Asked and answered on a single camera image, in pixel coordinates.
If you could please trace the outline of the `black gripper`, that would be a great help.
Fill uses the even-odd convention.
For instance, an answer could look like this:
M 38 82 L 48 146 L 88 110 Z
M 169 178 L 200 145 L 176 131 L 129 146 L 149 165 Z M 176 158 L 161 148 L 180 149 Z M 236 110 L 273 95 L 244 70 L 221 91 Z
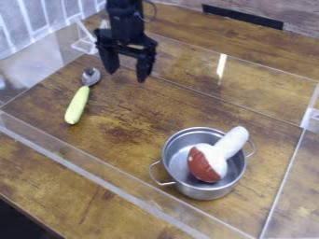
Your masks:
M 127 55 L 137 59 L 136 73 L 137 81 L 143 83 L 152 73 L 156 59 L 157 41 L 145 35 L 139 34 L 132 39 L 119 39 L 112 35 L 109 29 L 95 29 L 93 34 L 97 38 L 96 48 L 103 60 L 103 66 L 108 74 L 113 74 L 120 68 L 119 55 Z

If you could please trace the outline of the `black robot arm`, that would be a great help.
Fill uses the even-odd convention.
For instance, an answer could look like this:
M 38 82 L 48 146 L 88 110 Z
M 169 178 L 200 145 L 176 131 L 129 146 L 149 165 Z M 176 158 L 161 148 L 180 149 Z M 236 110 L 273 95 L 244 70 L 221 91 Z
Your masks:
M 93 31 L 105 71 L 113 74 L 120 67 L 119 55 L 129 56 L 137 60 L 137 81 L 144 82 L 152 73 L 159 43 L 144 33 L 141 0 L 107 0 L 105 11 L 111 28 Z

